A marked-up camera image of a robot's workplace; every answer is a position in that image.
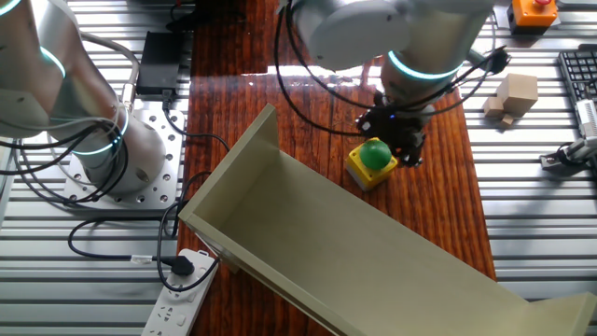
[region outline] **beige tray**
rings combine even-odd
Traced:
[[[180,217],[339,335],[580,336],[597,302],[499,286],[280,151],[271,105]]]

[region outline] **electrical outlet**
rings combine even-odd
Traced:
[[[180,251],[179,256],[187,257],[195,266],[195,272],[189,276],[171,273],[168,276],[168,283],[172,287],[182,288],[192,285],[214,262],[214,259],[203,251],[184,249]],[[200,285],[191,290],[175,292],[165,287],[149,316],[142,336],[188,336],[216,270],[217,267]]]

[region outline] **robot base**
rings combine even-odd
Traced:
[[[158,177],[147,187],[125,195],[105,195],[93,207],[110,210],[160,210],[172,205],[176,199],[180,157],[183,136],[176,133],[163,113],[148,110],[136,110],[133,115],[140,121],[153,127],[166,146],[166,159]],[[180,111],[171,111],[174,124],[180,129],[185,127],[185,116]],[[69,173],[82,182],[89,182],[83,171],[81,162],[71,157]],[[64,197],[81,199],[95,190],[67,179],[64,186]]]

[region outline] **yellow base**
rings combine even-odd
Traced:
[[[356,183],[358,183],[359,187],[361,187],[362,190],[369,191],[375,188],[375,186],[377,186],[384,180],[386,180],[388,177],[390,177],[392,171],[398,166],[398,161],[396,160],[396,158],[392,157],[390,163],[388,163],[388,165],[386,165],[383,169],[369,169],[361,161],[360,153],[361,147],[363,145],[364,144],[361,144],[361,146],[353,149],[353,151],[351,151],[351,153],[348,155],[348,158],[346,158],[346,170],[348,170],[348,172],[351,174],[351,176],[354,178]]]

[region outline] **wooden tabletop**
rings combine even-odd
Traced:
[[[243,2],[237,8],[246,13],[247,23],[218,24],[195,33],[187,129],[218,134],[233,145],[265,104],[271,103],[278,109],[283,151],[494,279],[462,108],[434,117],[426,127],[421,167],[398,169],[373,191],[361,191],[346,172],[344,159],[362,139],[315,130],[291,112],[280,93],[273,66],[277,4],[277,0]],[[286,86],[307,116],[327,127],[354,132],[354,120],[364,111],[315,87],[290,56],[285,38],[281,42],[281,62]],[[324,77],[340,93],[372,104],[370,92],[355,85],[353,79]],[[455,92],[437,107],[458,99]],[[226,150],[213,140],[188,140],[185,178],[213,170],[225,155]],[[206,249],[185,225],[178,242],[179,249]],[[358,248],[358,242],[354,242],[354,248]],[[226,266],[215,275],[192,332],[201,336],[329,334],[247,273],[234,274]]]

